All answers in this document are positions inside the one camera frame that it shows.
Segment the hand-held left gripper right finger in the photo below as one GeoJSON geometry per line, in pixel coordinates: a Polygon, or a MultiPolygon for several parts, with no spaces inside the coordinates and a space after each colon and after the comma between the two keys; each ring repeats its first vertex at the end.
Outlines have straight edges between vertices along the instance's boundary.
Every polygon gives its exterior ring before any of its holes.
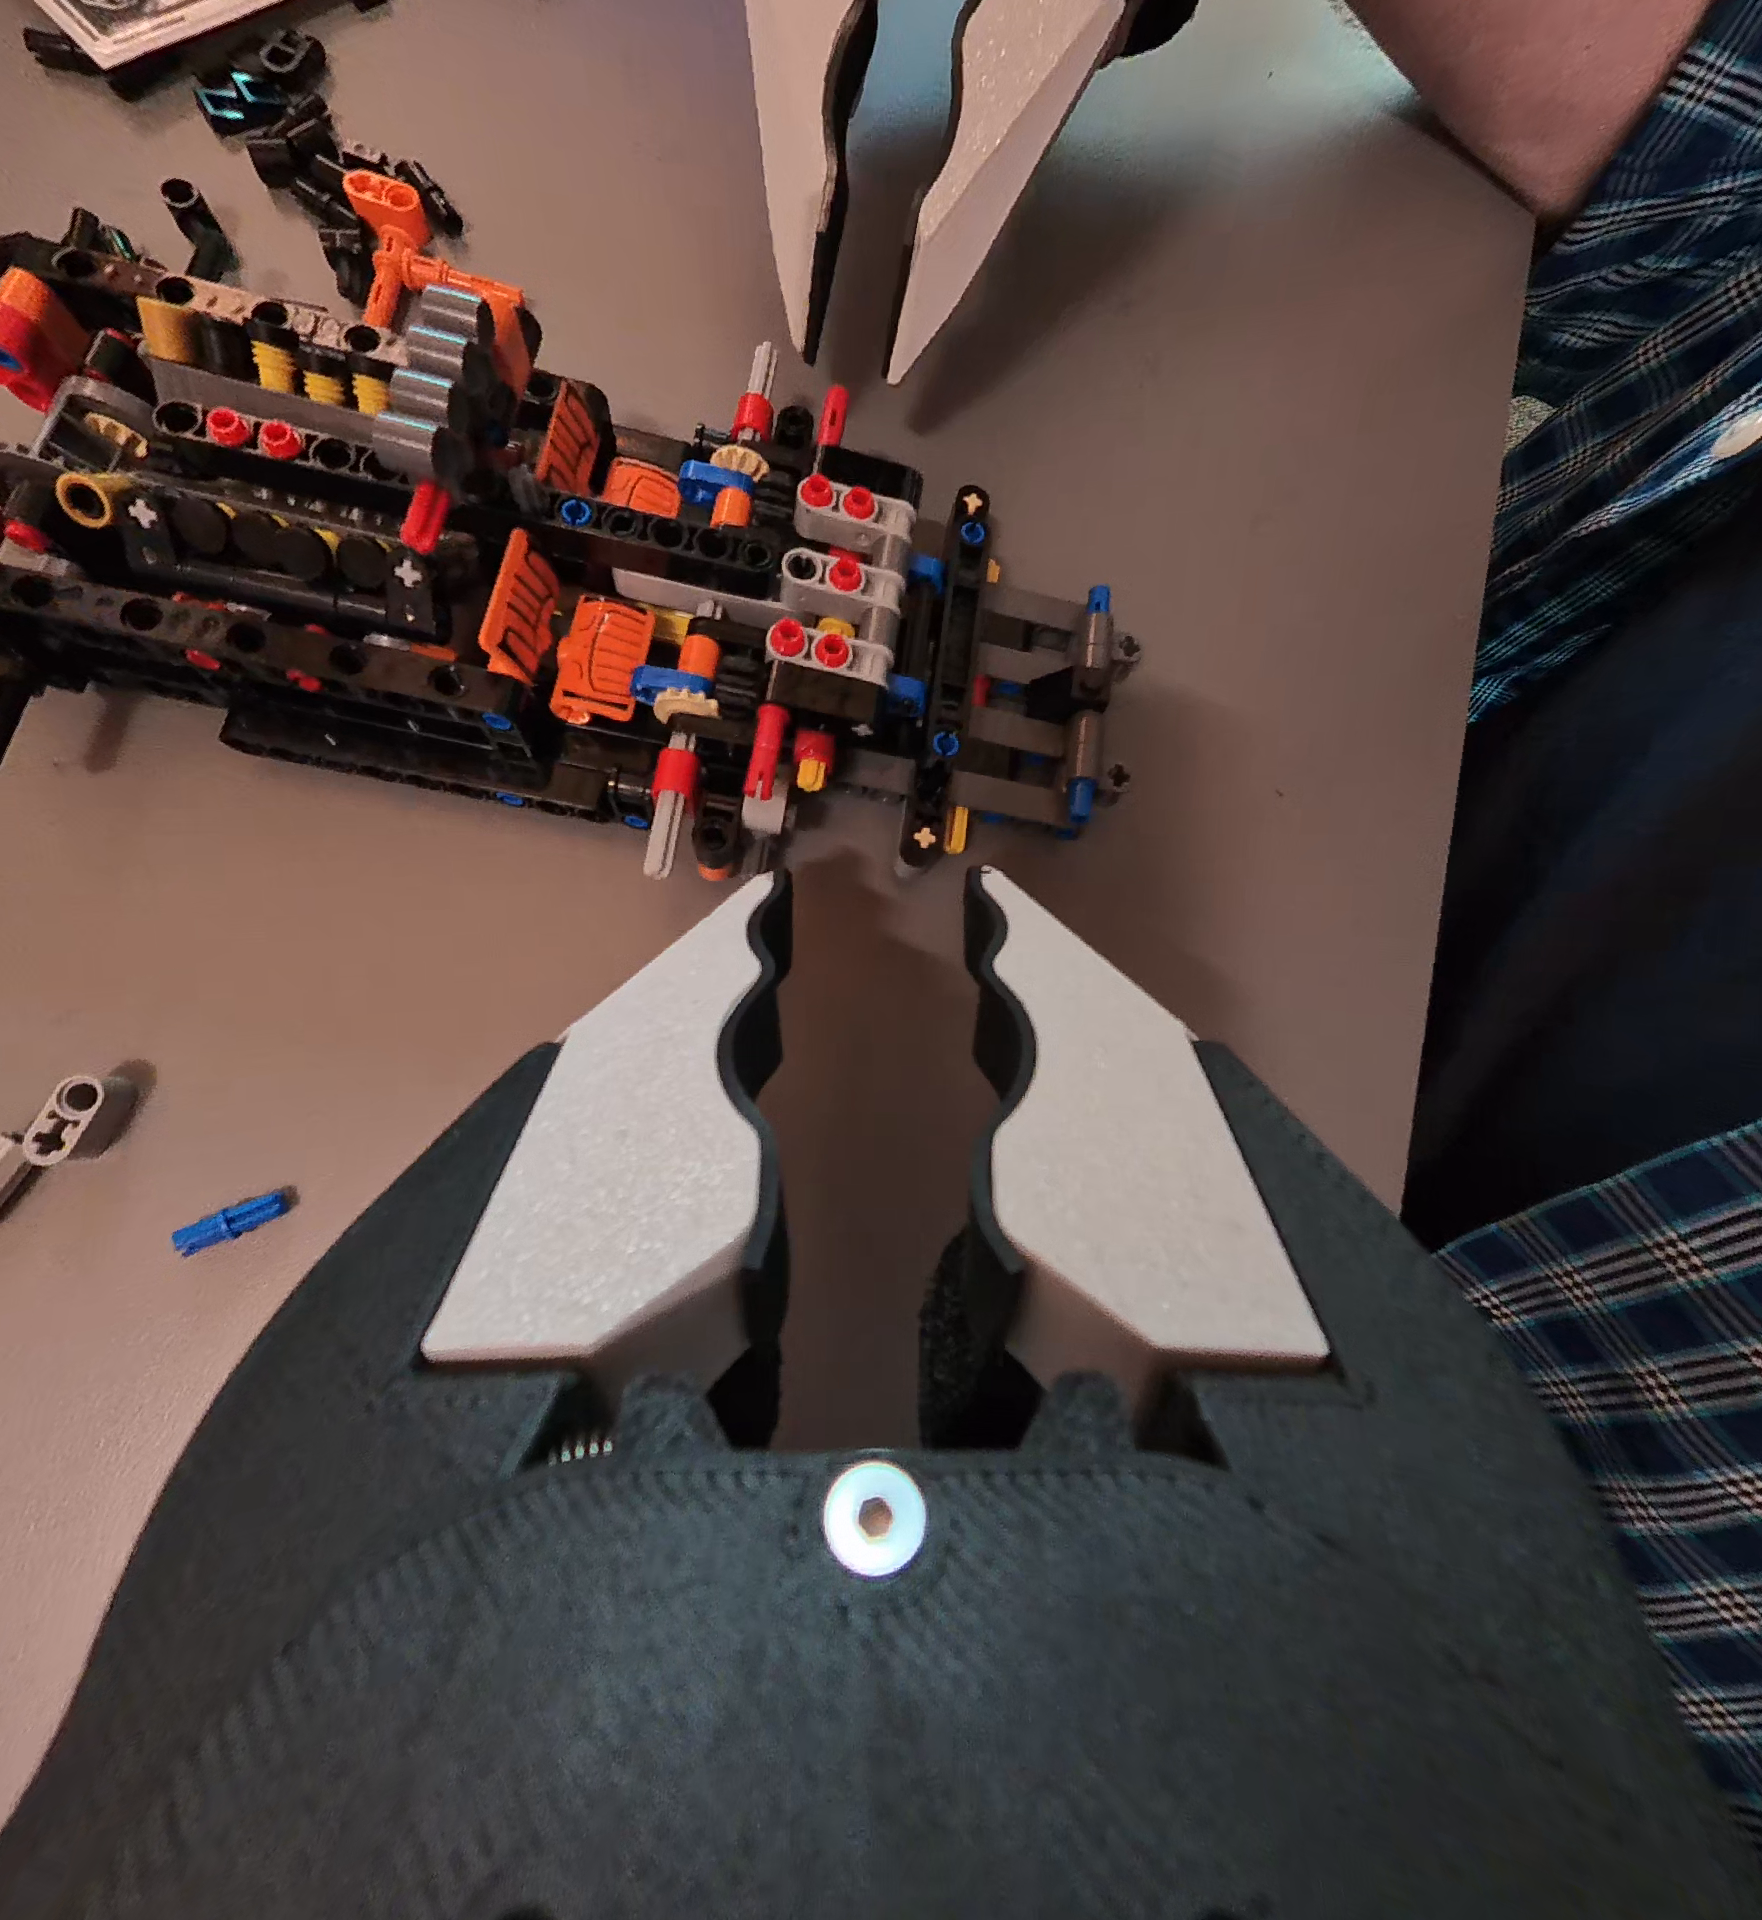
{"type": "Polygon", "coordinates": [[[1211,1386],[1334,1387],[1334,1350],[1190,1026],[1000,868],[965,879],[965,1449],[1073,1379],[1126,1440],[1222,1458],[1211,1386]]]}

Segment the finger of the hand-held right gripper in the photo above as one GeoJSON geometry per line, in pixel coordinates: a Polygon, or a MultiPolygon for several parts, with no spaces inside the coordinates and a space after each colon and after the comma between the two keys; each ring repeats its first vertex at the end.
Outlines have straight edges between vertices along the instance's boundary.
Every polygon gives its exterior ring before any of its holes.
{"type": "Polygon", "coordinates": [[[815,365],[849,206],[846,131],[876,41],[874,2],[746,2],[771,261],[815,365]]]}
{"type": "Polygon", "coordinates": [[[962,9],[939,165],[902,237],[885,364],[891,385],[904,382],[969,290],[1033,170],[1128,27],[1128,2],[962,9]]]}

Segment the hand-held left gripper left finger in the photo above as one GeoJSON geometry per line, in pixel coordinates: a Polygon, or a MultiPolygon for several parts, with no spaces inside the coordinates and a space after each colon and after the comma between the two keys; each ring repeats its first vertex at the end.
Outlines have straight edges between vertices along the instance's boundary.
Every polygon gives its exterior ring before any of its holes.
{"type": "Polygon", "coordinates": [[[688,1379],[735,1447],[770,1444],[789,1252],[758,1096],[789,961],[789,879],[762,873],[571,1023],[426,1363],[558,1363],[604,1402],[640,1375],[688,1379]]]}

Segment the black and orange lego model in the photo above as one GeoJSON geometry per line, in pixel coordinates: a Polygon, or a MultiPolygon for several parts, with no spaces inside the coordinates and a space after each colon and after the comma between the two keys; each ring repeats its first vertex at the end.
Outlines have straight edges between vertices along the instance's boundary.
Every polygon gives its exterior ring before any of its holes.
{"type": "Polygon", "coordinates": [[[446,286],[392,331],[100,254],[0,278],[0,768],[29,705],[210,709],[250,756],[613,825],[644,873],[778,861],[832,794],[915,877],[983,828],[1081,840],[1131,772],[1110,589],[1003,584],[849,397],[659,434],[446,286]]]}

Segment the person's right forearm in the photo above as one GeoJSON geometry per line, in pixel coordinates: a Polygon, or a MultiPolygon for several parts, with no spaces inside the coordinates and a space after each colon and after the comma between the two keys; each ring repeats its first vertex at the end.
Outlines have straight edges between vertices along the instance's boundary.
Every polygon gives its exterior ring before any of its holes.
{"type": "Polygon", "coordinates": [[[1447,135],[1536,219],[1584,204],[1709,2],[1353,2],[1447,135]]]}

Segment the blue lego pin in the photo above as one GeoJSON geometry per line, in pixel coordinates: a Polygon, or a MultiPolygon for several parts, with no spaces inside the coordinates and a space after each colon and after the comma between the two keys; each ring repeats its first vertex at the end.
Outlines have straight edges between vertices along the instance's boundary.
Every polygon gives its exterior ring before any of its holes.
{"type": "Polygon", "coordinates": [[[171,1233],[174,1254],[193,1258],[240,1240],[292,1212],[292,1204],[290,1189],[273,1189],[203,1212],[171,1233]]]}

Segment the orange lego axle pin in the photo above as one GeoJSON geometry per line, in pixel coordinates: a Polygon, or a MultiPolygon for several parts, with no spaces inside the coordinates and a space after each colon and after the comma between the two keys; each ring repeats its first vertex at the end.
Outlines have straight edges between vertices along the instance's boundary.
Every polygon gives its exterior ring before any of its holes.
{"type": "Polygon", "coordinates": [[[521,288],[465,272],[431,253],[418,251],[399,234],[385,232],[373,253],[373,286],[365,301],[362,324],[377,331],[392,331],[402,296],[423,295],[435,286],[483,301],[499,325],[523,303],[521,288]]]}

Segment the orange lego connector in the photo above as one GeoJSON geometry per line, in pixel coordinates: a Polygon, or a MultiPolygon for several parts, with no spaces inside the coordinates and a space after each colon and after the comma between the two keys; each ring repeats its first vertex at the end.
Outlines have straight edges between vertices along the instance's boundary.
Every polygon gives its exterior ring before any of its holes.
{"type": "Polygon", "coordinates": [[[434,227],[419,189],[369,167],[351,167],[343,173],[341,189],[351,213],[375,234],[378,245],[392,243],[407,251],[421,251],[434,238],[434,227]]]}

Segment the pile of black lego pins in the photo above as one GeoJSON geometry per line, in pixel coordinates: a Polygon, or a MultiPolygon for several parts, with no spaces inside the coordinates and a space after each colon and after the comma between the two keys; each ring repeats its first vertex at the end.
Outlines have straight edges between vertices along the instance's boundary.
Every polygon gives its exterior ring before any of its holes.
{"type": "MultiPolygon", "coordinates": [[[[99,84],[125,105],[136,105],[175,82],[200,120],[221,142],[237,148],[258,182],[285,202],[300,206],[315,227],[322,256],[341,299],[360,303],[373,286],[377,238],[348,209],[341,189],[346,170],[375,172],[409,180],[427,209],[431,243],[464,238],[464,217],[448,187],[423,163],[409,155],[391,155],[381,148],[353,140],[339,129],[326,84],[331,59],[310,27],[280,22],[250,27],[241,22],[191,41],[171,52],[131,61],[113,70],[97,66],[50,22],[22,28],[23,48],[45,72],[99,84]]],[[[191,180],[162,180],[159,198],[185,243],[185,271],[195,278],[221,281],[240,264],[231,238],[191,180]]],[[[100,254],[115,262],[159,266],[141,253],[120,229],[113,229],[86,209],[75,209],[59,238],[28,230],[0,234],[0,278],[7,268],[59,268],[76,254],[100,254]]]]}

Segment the grey lego axle connector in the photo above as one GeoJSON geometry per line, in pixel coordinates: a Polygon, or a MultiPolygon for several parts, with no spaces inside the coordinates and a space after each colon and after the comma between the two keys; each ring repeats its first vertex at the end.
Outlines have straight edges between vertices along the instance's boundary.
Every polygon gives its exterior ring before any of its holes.
{"type": "Polygon", "coordinates": [[[99,1157],[139,1106],[135,1080],[76,1073],[59,1081],[20,1129],[0,1132],[0,1217],[42,1175],[99,1157]]]}

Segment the dark blue pants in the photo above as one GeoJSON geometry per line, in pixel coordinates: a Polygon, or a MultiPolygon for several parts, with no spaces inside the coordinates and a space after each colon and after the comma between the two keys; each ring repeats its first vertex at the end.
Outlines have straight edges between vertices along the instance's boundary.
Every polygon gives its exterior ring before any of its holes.
{"type": "Polygon", "coordinates": [[[1469,733],[1403,1218],[1429,1246],[1762,1120],[1762,508],[1469,733]]]}

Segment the person in plaid shirt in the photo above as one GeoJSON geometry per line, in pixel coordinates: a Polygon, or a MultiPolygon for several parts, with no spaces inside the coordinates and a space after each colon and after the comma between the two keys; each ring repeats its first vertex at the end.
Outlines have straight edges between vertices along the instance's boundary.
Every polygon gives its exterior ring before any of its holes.
{"type": "MultiPolygon", "coordinates": [[[[1465,754],[1762,508],[1762,5],[1709,5],[1584,204],[1539,224],[1513,378],[1536,417],[1504,460],[1465,754]]],[[[1762,1860],[1762,1120],[1429,1248],[1588,1475],[1762,1860]]]]}

